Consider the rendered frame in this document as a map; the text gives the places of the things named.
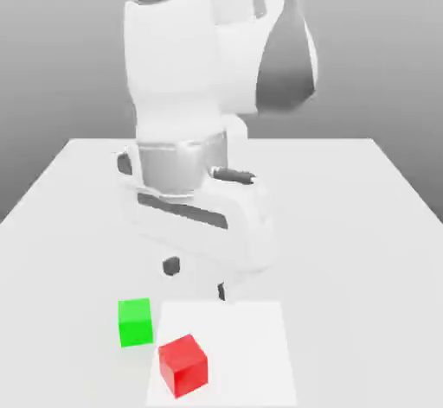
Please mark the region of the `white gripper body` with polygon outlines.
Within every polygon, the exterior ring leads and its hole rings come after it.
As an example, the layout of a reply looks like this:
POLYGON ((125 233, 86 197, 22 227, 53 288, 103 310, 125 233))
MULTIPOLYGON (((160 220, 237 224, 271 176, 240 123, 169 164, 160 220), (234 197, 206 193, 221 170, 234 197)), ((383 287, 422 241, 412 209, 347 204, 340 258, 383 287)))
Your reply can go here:
POLYGON ((259 182, 206 176, 192 196, 158 198, 121 175, 119 193, 125 216, 149 238, 238 272, 264 270, 275 259, 269 194, 259 182))

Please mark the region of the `small green cube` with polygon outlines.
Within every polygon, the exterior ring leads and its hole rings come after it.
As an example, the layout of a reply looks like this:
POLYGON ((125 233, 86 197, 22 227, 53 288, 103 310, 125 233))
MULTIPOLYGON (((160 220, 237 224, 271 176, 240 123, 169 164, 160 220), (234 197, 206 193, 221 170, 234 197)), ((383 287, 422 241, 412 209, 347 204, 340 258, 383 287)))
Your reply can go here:
POLYGON ((154 335, 150 299, 119 301, 118 325, 121 347, 152 344, 154 335))

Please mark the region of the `small red cube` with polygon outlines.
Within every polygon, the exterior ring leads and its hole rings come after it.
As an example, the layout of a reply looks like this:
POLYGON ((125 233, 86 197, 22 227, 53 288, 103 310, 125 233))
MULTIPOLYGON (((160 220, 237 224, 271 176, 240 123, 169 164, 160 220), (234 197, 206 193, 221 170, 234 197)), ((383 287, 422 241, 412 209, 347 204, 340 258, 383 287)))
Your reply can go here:
POLYGON ((209 382, 208 357, 191 334, 160 346, 158 357, 160 374, 175 398, 209 382))

